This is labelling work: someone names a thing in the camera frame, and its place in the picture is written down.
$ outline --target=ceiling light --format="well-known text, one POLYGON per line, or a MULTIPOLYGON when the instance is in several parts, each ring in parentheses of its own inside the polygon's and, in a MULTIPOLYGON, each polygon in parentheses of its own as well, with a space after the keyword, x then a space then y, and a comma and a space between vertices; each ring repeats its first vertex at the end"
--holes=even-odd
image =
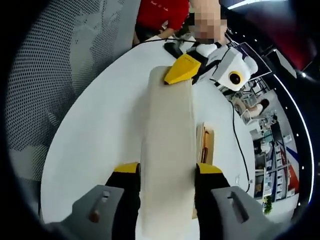
POLYGON ((311 155, 311 190, 310 190, 310 196, 309 196, 309 200, 308 203, 310 203, 311 201, 311 197, 312 194, 314 192, 314 183, 315 183, 315 159, 314 159, 314 151, 313 151, 313 147, 312 147, 312 143, 311 143, 311 139, 310 139, 310 135, 309 135, 309 131, 305 122, 304 117, 302 116, 302 113, 300 111, 300 109, 298 108, 298 105, 296 104, 294 98, 291 96, 290 92, 288 91, 288 89, 285 87, 285 85, 280 81, 280 79, 277 77, 277 75, 273 74, 273 76, 275 77, 275 79, 277 79, 277 81, 281 84, 281 86, 283 87, 283 89, 286 91, 286 93, 288 94, 289 98, 292 100, 300 118, 302 121, 302 124, 304 126, 305 129, 305 133, 306 133, 306 137, 308 139, 309 142, 309 147, 310 147, 310 155, 311 155))

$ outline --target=green plant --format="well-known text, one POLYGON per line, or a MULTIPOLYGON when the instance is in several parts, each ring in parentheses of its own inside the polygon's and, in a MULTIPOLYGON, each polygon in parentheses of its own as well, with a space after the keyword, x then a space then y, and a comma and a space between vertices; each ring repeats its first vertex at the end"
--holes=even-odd
POLYGON ((268 215, 270 212, 271 212, 271 210, 272 210, 272 199, 271 199, 271 196, 266 196, 265 198, 264 198, 264 214, 265 215, 268 215))

